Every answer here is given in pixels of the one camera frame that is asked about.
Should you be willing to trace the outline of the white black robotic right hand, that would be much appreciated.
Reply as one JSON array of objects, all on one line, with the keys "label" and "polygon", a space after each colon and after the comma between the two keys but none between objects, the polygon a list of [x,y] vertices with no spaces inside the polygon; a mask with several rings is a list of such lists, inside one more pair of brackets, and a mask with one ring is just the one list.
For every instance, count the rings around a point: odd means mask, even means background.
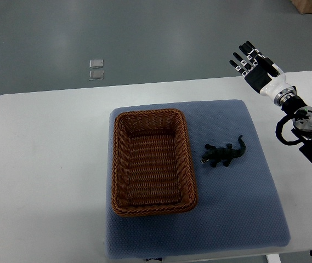
[{"label": "white black robotic right hand", "polygon": [[258,94],[269,97],[277,106],[296,96],[296,88],[286,82],[286,75],[276,63],[263,55],[251,42],[239,46],[241,53],[233,53],[230,65]]}]

